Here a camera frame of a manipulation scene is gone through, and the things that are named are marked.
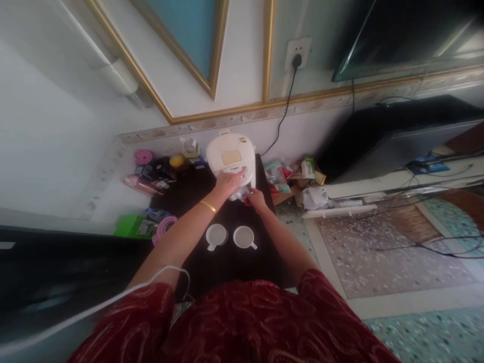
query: jar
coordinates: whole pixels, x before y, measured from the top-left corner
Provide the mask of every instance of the jar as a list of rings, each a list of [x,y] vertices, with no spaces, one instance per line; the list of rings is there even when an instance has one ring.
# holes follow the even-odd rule
[[[175,169],[175,171],[180,172],[180,171],[185,171],[188,169],[188,164],[185,161],[185,157],[181,154],[176,154],[171,157],[170,159],[170,165]]]

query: pink tape roll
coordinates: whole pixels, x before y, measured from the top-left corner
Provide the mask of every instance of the pink tape roll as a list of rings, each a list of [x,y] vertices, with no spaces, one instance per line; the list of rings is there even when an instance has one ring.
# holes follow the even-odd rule
[[[175,216],[168,216],[161,220],[158,228],[156,229],[156,234],[151,238],[153,245],[156,246],[160,238],[170,229],[170,227],[177,221]]]
[[[153,159],[153,154],[149,150],[136,150],[135,152],[135,162],[138,165],[145,165],[148,164],[151,159]]]

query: red clothing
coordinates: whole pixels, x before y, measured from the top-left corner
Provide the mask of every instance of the red clothing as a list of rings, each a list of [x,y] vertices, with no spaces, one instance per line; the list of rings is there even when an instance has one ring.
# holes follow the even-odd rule
[[[170,330],[173,291],[153,284],[116,303],[69,362],[398,362],[320,271],[298,291],[227,283]]]

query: person's left hand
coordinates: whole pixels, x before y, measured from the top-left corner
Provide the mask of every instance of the person's left hand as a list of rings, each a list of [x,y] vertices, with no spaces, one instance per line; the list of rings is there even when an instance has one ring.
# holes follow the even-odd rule
[[[221,171],[217,177],[217,184],[213,190],[227,199],[240,188],[240,178],[245,173],[246,169],[242,169],[237,174]]]

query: white cable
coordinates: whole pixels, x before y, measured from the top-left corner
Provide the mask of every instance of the white cable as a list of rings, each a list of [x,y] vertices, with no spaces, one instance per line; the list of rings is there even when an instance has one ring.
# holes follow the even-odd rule
[[[31,336],[27,339],[24,339],[24,340],[18,340],[18,341],[13,341],[11,343],[0,344],[0,356],[6,356],[6,355],[13,354],[13,353],[17,353],[21,350],[24,350],[25,348],[28,348],[28,347],[30,347],[34,344],[41,342],[44,339],[47,339],[49,336],[59,332],[60,330],[67,328],[68,326],[78,322],[81,319],[84,319],[84,318],[94,314],[95,312],[98,312],[99,310],[111,305],[112,303],[115,303],[116,301],[118,301],[122,297],[125,297],[126,295],[132,293],[133,291],[136,291],[136,290],[138,290],[142,287],[148,286],[149,284],[151,284],[154,281],[154,279],[156,277],[158,277],[158,275],[160,273],[162,273],[166,269],[173,269],[173,270],[177,270],[177,271],[180,271],[180,272],[185,272],[187,274],[188,286],[187,286],[187,291],[185,292],[185,295],[183,296],[183,300],[185,300],[185,297],[187,296],[188,290],[190,288],[190,275],[189,275],[188,271],[181,269],[181,268],[178,268],[178,267],[175,267],[175,266],[165,266],[160,271],[158,271],[151,278],[150,281],[136,285],[136,286],[133,286],[132,288],[121,292],[120,294],[110,298],[109,300],[106,300],[105,302],[102,302],[99,305],[96,305],[96,306],[94,306],[94,307],[92,307],[92,308],[90,308],[86,311],[83,311],[83,312],[81,312],[77,315],[74,315],[73,317],[70,317],[69,319],[64,320],[63,322],[60,322],[57,325],[54,325],[54,326],[48,328],[47,330],[44,330],[43,332],[41,332],[37,335],[33,335],[33,336]]]

